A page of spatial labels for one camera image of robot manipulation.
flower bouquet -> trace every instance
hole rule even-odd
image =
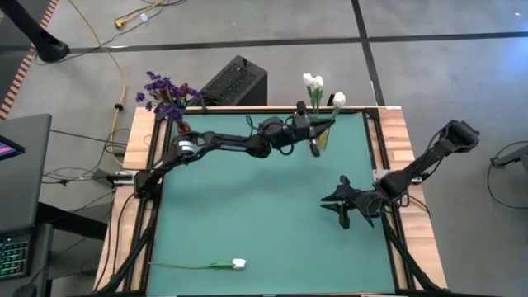
[[[162,114],[169,120],[173,120],[177,124],[179,134],[190,131],[189,124],[183,121],[183,113],[192,97],[201,99],[203,95],[186,83],[177,87],[168,77],[162,78],[161,75],[156,75],[151,71],[148,71],[147,75],[152,82],[147,83],[144,89],[151,99],[147,99],[144,93],[138,92],[135,97],[136,102],[146,102],[147,111]]]
[[[308,90],[308,95],[310,96],[310,103],[312,104],[313,114],[315,118],[319,117],[319,105],[321,99],[323,99],[323,78],[320,76],[312,77],[312,74],[305,73],[303,74],[303,81],[306,89]],[[342,92],[337,92],[333,96],[333,111],[332,119],[335,120],[339,110],[342,109],[347,103],[347,98]],[[317,146],[319,149],[325,149],[328,144],[328,137],[330,135],[330,129],[324,131],[324,133],[319,136],[317,139]]]

green mat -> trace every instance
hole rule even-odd
[[[239,114],[186,120],[197,131],[250,130]],[[303,142],[290,156],[215,151],[175,168],[165,179],[152,262],[206,266],[244,258],[247,265],[240,271],[151,266],[148,296],[394,292],[381,221],[371,228],[353,211],[344,230],[337,214],[319,207],[342,174],[354,187],[372,187],[361,114],[338,116],[320,158]]]

white flower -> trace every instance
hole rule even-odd
[[[321,78],[320,76],[315,77],[313,79],[312,88],[313,89],[321,89],[321,88],[323,88],[323,78]]]
[[[305,73],[303,74],[303,81],[306,87],[310,87],[314,83],[314,78],[312,77],[312,74]]]
[[[337,92],[333,96],[333,105],[337,108],[343,108],[347,103],[347,98],[343,92]]]
[[[233,259],[233,269],[243,269],[246,266],[246,260],[244,259]]]

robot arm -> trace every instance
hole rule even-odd
[[[174,167],[198,161],[214,150],[245,152],[254,158],[267,158],[272,149],[281,150],[285,146],[308,140],[312,155],[318,157],[316,138],[330,128],[335,120],[310,119],[302,101],[297,103],[297,111],[288,120],[290,123],[272,116],[259,124],[257,133],[249,137],[212,131],[180,134],[169,144],[167,154],[153,169],[136,173],[134,192],[139,196],[148,195]]]
[[[382,177],[374,184],[374,190],[361,191],[350,186],[347,177],[341,176],[341,185],[322,202],[321,207],[339,214],[339,224],[350,228],[348,210],[358,209],[370,226],[379,216],[378,210],[384,203],[394,203],[400,199],[411,185],[413,178],[421,176],[429,167],[452,153],[467,153],[479,143],[479,132],[473,130],[464,121],[452,120],[439,133],[439,139],[422,156],[402,170],[394,171]]]

gray floor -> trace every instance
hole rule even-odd
[[[142,2],[77,0],[102,40],[116,33],[113,19]],[[528,4],[515,0],[360,0],[370,36],[489,33],[528,30]],[[50,30],[74,48],[96,43],[68,2],[61,1]],[[112,45],[358,36],[349,0],[189,0]],[[525,140],[528,111],[528,38],[420,41],[371,44],[387,105],[403,106],[416,154],[450,119],[467,120],[482,132],[471,153],[447,158],[424,185],[433,227],[453,291],[524,296],[528,269],[528,210],[494,203],[486,189],[488,160],[502,146]],[[130,127],[134,94],[146,83],[145,71],[171,76],[200,88],[240,54],[269,72],[269,104],[306,99],[301,75],[322,75],[328,92],[343,91],[352,105],[374,105],[360,44],[291,45],[232,49],[185,49],[115,54],[130,88],[119,127]],[[53,127],[105,138],[120,94],[119,74],[105,54],[87,54],[63,64],[34,65],[22,86],[11,118],[41,112]],[[127,133],[118,137],[125,140]],[[46,169],[92,167],[102,146],[52,135]],[[117,165],[105,156],[101,167]],[[526,174],[515,164],[494,172],[492,187],[513,205],[528,205]],[[105,193],[92,182],[46,186],[42,200],[75,209]],[[103,200],[100,207],[104,214]],[[68,238],[58,241],[67,247]],[[83,261],[97,254],[79,255]],[[73,285],[82,282],[85,286]],[[53,296],[86,293],[92,278],[55,282]]]

